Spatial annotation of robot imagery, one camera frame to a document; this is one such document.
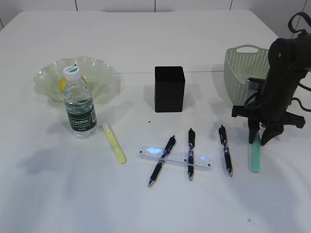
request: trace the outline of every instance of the ballpoint pen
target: ballpoint pen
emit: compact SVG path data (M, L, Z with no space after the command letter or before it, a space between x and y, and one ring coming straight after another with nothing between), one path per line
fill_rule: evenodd
M190 128L188 134L188 145L189 145L189 152L188 152L188 163L193 164L193 148L194 148L194 141L195 141L195 132ZM193 166L188 165L188 175L190 181L192 181L193 176Z
M167 145L164 149L163 155L159 159L159 161L158 161L158 163L157 163L157 165L156 165L156 167L155 167L155 169L154 169L154 171L150 177L148 187L151 187L151 185L155 182L156 177L158 176L158 174L162 168L162 165L165 162L164 158L165 158L165 156L167 156L171 152L171 149L174 146L175 142L176 142L175 136L173 135L172 137L170 137L169 142L167 143Z
M229 154L227 135L225 133L224 126L222 125L218 131L219 131L220 142L224 146L226 169L229 173L229 176L232 177L232 164L231 164L231 158L230 158L230 154Z

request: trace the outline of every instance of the yellow test tube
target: yellow test tube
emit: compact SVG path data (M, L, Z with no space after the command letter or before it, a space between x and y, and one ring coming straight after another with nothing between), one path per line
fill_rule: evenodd
M102 125L102 129L106 134L106 137L107 137L107 139L108 139L108 141L112 147L112 150L114 151L114 153L117 157L118 162L120 164L125 164L126 163L126 157L123 154L123 151L122 151L115 135L113 134L111 127L109 125L105 124L105 125Z

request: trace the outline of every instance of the bottle label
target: bottle label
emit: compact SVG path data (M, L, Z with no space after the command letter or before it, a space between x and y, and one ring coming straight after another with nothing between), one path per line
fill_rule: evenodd
M88 131L92 129L97 123L94 106L90 111L83 114L76 115L69 112L67 112L67 114L70 125L75 131Z

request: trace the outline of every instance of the lemon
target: lemon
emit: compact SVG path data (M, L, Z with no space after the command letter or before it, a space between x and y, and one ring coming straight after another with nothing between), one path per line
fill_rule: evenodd
M86 82L86 84L87 84L87 80L83 76L82 76L82 80L84 82ZM63 76L62 79L59 82L59 85L58 85L58 87L61 90L61 92L64 92L65 86L66 86L66 78Z

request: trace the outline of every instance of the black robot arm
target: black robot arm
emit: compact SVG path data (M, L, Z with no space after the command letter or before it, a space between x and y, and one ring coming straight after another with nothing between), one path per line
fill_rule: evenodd
M233 117L248 118L249 143L253 143L262 123L266 128L261 138L262 145L282 134L284 125L298 128L305 125L304 117L286 110L300 80L311 70L311 34L304 30L298 38L277 39L269 48L268 59L270 69L262 89L251 96L244 106L233 106L232 109Z

